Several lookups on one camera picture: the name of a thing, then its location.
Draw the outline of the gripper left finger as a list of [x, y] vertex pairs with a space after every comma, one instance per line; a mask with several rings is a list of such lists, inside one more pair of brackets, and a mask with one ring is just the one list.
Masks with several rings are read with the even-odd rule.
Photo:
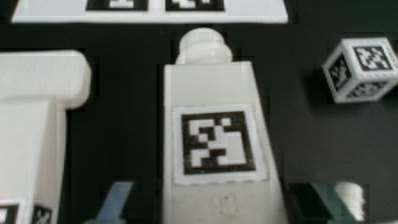
[[121, 217], [121, 214], [132, 188], [132, 181], [112, 184], [98, 215], [82, 224], [126, 224], [126, 219]]

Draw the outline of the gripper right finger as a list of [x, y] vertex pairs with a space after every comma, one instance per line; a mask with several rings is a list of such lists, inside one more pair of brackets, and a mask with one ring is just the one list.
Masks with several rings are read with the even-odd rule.
[[334, 189], [336, 184], [290, 184], [292, 224], [359, 224], [363, 222], [356, 220], [347, 209]]

